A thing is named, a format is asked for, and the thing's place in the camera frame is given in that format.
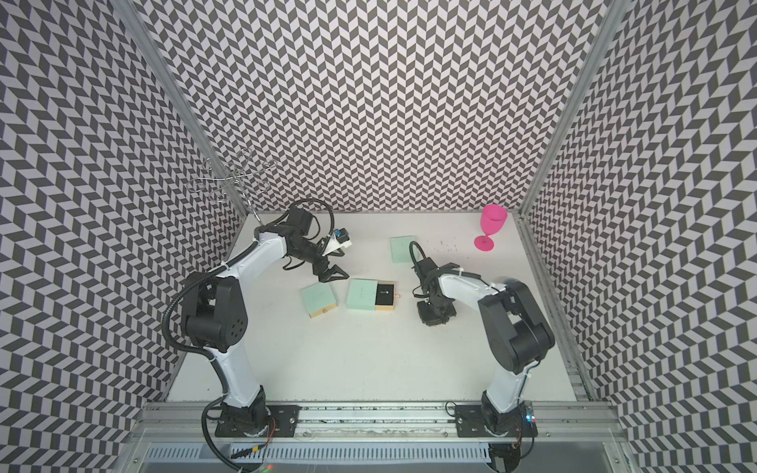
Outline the mint green drawer jewelry box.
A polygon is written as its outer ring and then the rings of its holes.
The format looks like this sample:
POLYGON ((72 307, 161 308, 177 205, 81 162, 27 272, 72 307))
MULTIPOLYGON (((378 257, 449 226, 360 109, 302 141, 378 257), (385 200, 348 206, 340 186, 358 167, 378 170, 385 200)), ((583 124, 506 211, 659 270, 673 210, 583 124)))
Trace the mint green drawer jewelry box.
POLYGON ((395 264, 411 263, 410 244, 416 240, 415 236, 393 236, 390 238, 390 254, 395 264))

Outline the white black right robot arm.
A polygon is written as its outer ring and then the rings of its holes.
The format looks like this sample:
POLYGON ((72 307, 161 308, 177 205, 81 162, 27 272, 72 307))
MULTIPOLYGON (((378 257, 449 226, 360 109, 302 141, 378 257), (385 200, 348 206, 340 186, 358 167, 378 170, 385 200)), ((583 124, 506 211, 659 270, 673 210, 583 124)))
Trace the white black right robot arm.
POLYGON ((555 346, 555 335, 530 288, 518 279, 489 283, 482 276, 426 257, 413 264, 419 279, 417 309, 425 325, 448 322, 461 303, 477 311, 498 364, 481 399, 482 423, 494 437, 520 434, 530 420, 522 394, 530 371, 555 346))

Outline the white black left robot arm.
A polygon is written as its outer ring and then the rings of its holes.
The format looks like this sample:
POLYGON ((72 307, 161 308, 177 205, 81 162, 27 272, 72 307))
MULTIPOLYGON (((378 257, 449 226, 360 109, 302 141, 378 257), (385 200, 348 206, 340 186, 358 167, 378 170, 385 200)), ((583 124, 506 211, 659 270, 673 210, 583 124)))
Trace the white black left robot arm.
POLYGON ((343 256, 348 246, 349 233, 337 228, 329 204, 300 199, 274 221, 257 227, 250 244, 229 261, 185 280, 179 295, 181 332, 190 341, 185 351, 208 358, 222 384, 217 436, 273 433, 264 388, 254 378, 241 344, 248 330, 242 284, 254 281, 283 258, 309 264, 323 284, 347 280, 348 273, 329 258, 343 256))

